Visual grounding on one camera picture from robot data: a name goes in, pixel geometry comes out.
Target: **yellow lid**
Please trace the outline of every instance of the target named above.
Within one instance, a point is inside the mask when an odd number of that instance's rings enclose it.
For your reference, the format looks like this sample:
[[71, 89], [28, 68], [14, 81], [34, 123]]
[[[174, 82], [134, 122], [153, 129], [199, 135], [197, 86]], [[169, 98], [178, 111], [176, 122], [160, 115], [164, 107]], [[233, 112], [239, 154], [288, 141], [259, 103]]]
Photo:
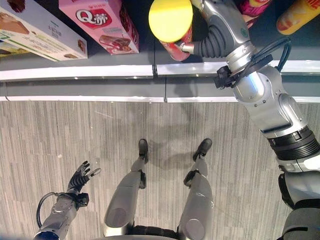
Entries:
[[149, 11], [149, 25], [160, 41], [173, 43], [180, 40], [192, 24], [190, 0], [154, 0]]

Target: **white shelf edge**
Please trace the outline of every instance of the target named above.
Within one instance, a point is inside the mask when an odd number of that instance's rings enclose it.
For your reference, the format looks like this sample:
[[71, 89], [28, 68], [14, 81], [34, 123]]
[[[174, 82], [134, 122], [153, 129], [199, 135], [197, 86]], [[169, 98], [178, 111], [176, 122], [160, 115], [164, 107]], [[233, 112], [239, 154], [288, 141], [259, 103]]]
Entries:
[[85, 101], [85, 102], [147, 102], [164, 103], [163, 97], [144, 96], [72, 96], [72, 95], [39, 95], [39, 96], [8, 96], [9, 101]]
[[[320, 103], [318, 96], [294, 96], [297, 103]], [[79, 101], [79, 102], [140, 102], [140, 103], [164, 103], [163, 97], [143, 97], [143, 96], [68, 96], [68, 95], [48, 95], [48, 96], [8, 96], [7, 99], [0, 97], [1, 101]], [[168, 97], [167, 103], [237, 103], [234, 96], [217, 97]]]
[[[275, 67], [279, 63], [278, 60], [273, 60], [270, 65]], [[205, 75], [216, 74], [217, 70], [226, 66], [225, 61], [219, 62], [200, 62], [200, 63], [174, 63], [174, 64], [157, 64], [158, 76], [165, 75]], [[286, 61], [282, 74], [289, 73], [305, 73], [319, 74], [320, 60], [288, 60]]]
[[0, 71], [0, 81], [81, 78], [81, 77], [153, 77], [152, 65], [66, 66]]
[[[320, 103], [318, 96], [294, 96], [297, 103]], [[237, 103], [234, 96], [167, 97], [167, 103]]]

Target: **snack box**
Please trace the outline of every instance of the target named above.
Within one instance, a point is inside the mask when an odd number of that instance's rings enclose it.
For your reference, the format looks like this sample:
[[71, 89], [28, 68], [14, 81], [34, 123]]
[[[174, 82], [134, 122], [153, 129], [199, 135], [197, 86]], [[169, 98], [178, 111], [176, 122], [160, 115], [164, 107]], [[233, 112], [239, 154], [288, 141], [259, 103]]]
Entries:
[[52, 61], [87, 59], [87, 41], [34, 0], [0, 1], [0, 40]]
[[121, 0], [59, 0], [59, 8], [111, 55], [139, 52], [139, 35]]
[[28, 51], [0, 40], [0, 58], [26, 53], [28, 53]]

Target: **black cable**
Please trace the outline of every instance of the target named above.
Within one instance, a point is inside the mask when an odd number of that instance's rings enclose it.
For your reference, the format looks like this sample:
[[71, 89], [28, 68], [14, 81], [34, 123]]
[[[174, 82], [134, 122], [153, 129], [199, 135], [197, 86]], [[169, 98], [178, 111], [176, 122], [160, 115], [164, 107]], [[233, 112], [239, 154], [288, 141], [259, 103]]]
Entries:
[[40, 220], [40, 210], [41, 210], [41, 206], [42, 206], [42, 204], [44, 203], [44, 201], [45, 201], [48, 197], [50, 197], [50, 196], [52, 196], [52, 195], [55, 195], [55, 196], [57, 197], [57, 196], [58, 196], [58, 193], [57, 193], [57, 192], [49, 192], [49, 193], [47, 193], [46, 195], [44, 195], [44, 196], [40, 199], [40, 201], [39, 201], [39, 203], [38, 203], [38, 207], [37, 207], [37, 209], [36, 209], [36, 224], [38, 225], [39, 228], [42, 227], [42, 223], [41, 223], [41, 220]]
[[59, 192], [59, 193], [57, 193], [57, 192], [53, 192], [53, 191], [52, 191], [52, 192], [49, 192], [49, 193], [47, 193], [46, 195], [44, 195], [44, 196], [40, 199], [40, 201], [39, 201], [39, 203], [38, 203], [38, 207], [37, 207], [37, 209], [36, 209], [36, 224], [38, 225], [39, 228], [42, 227], [42, 223], [41, 223], [41, 220], [40, 220], [40, 210], [41, 210], [41, 206], [42, 206], [42, 204], [44, 203], [44, 201], [45, 201], [48, 197], [50, 197], [50, 196], [52, 196], [52, 195], [55, 195], [56, 197], [66, 196], [66, 197], [69, 197], [69, 198], [73, 199], [72, 196], [70, 196], [68, 193], [65, 193], [65, 192]]
[[274, 52], [275, 50], [277, 50], [283, 45], [284, 45], [284, 48], [283, 48], [283, 52], [282, 52], [279, 64], [278, 66], [275, 67], [279, 72], [281, 72], [291, 51], [291, 40], [288, 37], [280, 38], [270, 43], [269, 45], [265, 46], [258, 53], [252, 55], [251, 61], [245, 66], [244, 70], [240, 73], [239, 79], [247, 75], [247, 71], [250, 67], [252, 67], [254, 64], [259, 62], [261, 59], [267, 57], [269, 54], [271, 54], [272, 52]]

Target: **shelf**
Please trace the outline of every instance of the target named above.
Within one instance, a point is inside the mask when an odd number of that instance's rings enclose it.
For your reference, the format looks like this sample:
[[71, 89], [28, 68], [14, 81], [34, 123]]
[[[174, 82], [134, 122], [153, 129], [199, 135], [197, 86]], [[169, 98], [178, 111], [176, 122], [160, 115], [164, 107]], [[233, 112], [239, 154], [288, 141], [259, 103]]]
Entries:
[[[152, 0], [143, 1], [141, 4], [139, 0], [124, 1], [128, 13], [134, 22], [140, 36], [140, 53], [139, 54], [120, 54], [110, 55], [102, 48], [95, 40], [86, 34], [77, 24], [69, 19], [62, 11], [59, 10], [58, 1], [36, 0], [40, 5], [46, 8], [49, 12], [59, 18], [68, 27], [73, 29], [76, 33], [87, 40], [88, 59], [67, 60], [53, 62], [43, 57], [37, 56], [33, 53], [26, 53], [16, 56], [7, 56], [0, 59], [0, 71], [8, 70], [23, 70], [23, 69], [39, 69], [39, 68], [56, 68], [56, 67], [92, 67], [92, 66], [121, 66], [121, 65], [135, 65], [137, 72], [145, 70], [145, 66], [149, 69], [145, 72], [146, 76], [152, 74], [152, 65], [155, 64], [155, 38], [150, 31], [148, 24], [149, 9]], [[114, 76], [117, 72], [113, 72], [112, 68], [109, 70], [110, 76]]]
[[[0, 101], [236, 102], [232, 90], [216, 89], [212, 77], [39, 80], [0, 84]], [[283, 86], [298, 103], [320, 103], [318, 76], [283, 76]]]
[[[183, 62], [173, 60], [160, 42], [155, 39], [148, 24], [153, 0], [124, 0], [129, 15], [140, 35], [140, 53], [109, 55], [97, 42], [70, 20], [58, 8], [58, 1], [36, 0], [88, 42], [88, 59], [52, 62], [32, 53], [3, 57], [0, 60], [0, 81], [70, 80], [78, 79], [139, 79], [155, 77], [205, 77], [216, 75], [226, 65], [224, 58], [202, 58], [191, 55]], [[261, 49], [280, 37], [276, 20], [293, 0], [273, 1], [266, 12], [250, 28], [252, 43]], [[207, 24], [194, 8], [193, 39], [206, 37]], [[283, 75], [320, 75], [320, 16], [290, 36], [292, 50]], [[277, 65], [281, 50], [273, 54]]]
[[[273, 1], [267, 10], [260, 16], [257, 22], [249, 29], [250, 39], [253, 45], [259, 50], [267, 44], [285, 37], [276, 29], [278, 17], [287, 9], [292, 0]], [[193, 40], [200, 41], [208, 35], [207, 24], [203, 20], [199, 11], [193, 7]], [[320, 48], [320, 15], [308, 24], [303, 26], [297, 32], [289, 36], [292, 43], [292, 49], [288, 60], [319, 60]], [[273, 58], [279, 60], [282, 50], [274, 52]], [[206, 63], [206, 62], [225, 62], [224, 58], [206, 58], [191, 55], [182, 63]], [[177, 64], [164, 48], [155, 41], [155, 63], [157, 65]]]
[[[320, 103], [318, 76], [282, 76], [284, 89], [298, 103]], [[167, 77], [168, 103], [237, 102], [231, 88], [217, 89], [212, 77]]]
[[0, 98], [9, 101], [164, 102], [166, 80], [99, 79], [4, 82]]

